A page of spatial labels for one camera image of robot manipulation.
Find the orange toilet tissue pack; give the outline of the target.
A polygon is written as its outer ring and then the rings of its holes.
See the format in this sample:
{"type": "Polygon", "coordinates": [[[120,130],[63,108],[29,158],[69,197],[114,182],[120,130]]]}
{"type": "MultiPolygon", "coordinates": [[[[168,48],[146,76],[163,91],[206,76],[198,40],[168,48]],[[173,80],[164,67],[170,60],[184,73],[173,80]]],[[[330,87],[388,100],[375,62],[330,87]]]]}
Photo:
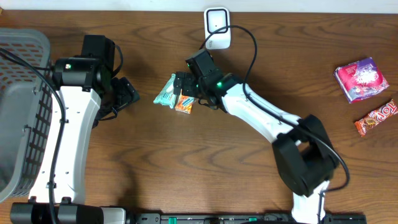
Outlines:
{"type": "Polygon", "coordinates": [[[196,98],[194,97],[180,95],[175,106],[175,110],[178,112],[190,114],[192,112],[192,106],[195,102],[196,98]]]}

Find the teal flushable wipes pack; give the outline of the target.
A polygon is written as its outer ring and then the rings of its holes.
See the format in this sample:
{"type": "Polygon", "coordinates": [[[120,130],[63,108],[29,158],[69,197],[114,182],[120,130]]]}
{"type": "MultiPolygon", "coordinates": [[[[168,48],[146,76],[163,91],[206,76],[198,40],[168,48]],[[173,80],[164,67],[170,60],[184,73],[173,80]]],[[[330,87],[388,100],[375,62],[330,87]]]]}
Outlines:
{"type": "Polygon", "coordinates": [[[153,103],[154,104],[160,104],[162,106],[169,106],[170,109],[174,109],[176,102],[177,102],[177,96],[174,93],[174,81],[176,78],[176,74],[171,74],[170,79],[168,82],[165,84],[163,89],[160,91],[160,93],[156,96],[154,99],[153,103]]]}

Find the pink purple pad package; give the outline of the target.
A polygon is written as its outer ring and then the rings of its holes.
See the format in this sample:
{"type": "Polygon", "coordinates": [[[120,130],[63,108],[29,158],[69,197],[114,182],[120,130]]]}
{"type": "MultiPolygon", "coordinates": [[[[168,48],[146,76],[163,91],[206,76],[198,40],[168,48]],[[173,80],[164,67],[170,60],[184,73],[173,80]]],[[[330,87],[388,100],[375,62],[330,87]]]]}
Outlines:
{"type": "Polygon", "coordinates": [[[338,67],[333,76],[349,103],[373,97],[389,87],[372,57],[338,67]]]}

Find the orange red snack bar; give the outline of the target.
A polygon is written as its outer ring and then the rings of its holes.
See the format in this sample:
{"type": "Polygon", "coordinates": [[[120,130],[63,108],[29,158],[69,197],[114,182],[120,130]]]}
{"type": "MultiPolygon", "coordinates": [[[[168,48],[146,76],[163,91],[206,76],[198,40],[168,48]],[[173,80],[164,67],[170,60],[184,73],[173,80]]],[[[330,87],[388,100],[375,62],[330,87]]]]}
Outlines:
{"type": "Polygon", "coordinates": [[[354,125],[356,126],[358,133],[363,137],[369,130],[395,114],[397,114],[397,103],[391,99],[386,104],[382,105],[378,109],[372,110],[365,117],[356,121],[354,125]]]}

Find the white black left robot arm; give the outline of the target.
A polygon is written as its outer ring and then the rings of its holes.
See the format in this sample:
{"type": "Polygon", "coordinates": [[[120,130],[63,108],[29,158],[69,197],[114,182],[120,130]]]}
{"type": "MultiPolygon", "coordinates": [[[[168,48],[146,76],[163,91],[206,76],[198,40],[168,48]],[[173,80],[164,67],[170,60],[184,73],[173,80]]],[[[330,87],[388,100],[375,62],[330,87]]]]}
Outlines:
{"type": "Polygon", "coordinates": [[[1,59],[1,199],[12,223],[133,223],[122,207],[85,204],[90,135],[139,99],[118,78],[121,49],[103,35],[86,35],[79,55],[49,59],[36,37],[6,37],[1,59]]]}

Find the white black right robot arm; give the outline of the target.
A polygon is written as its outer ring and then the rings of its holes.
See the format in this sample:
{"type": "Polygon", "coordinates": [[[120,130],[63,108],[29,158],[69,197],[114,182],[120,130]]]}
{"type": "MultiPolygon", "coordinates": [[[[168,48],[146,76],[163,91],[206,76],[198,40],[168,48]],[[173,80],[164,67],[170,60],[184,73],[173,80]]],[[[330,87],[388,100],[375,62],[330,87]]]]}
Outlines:
{"type": "Polygon", "coordinates": [[[321,223],[326,217],[324,194],[339,165],[322,122],[314,115],[287,113],[253,92],[238,76],[225,74],[209,51],[186,60],[189,72],[176,72],[174,93],[198,98],[201,105],[236,116],[271,144],[277,170],[292,191],[292,218],[321,223]]]}

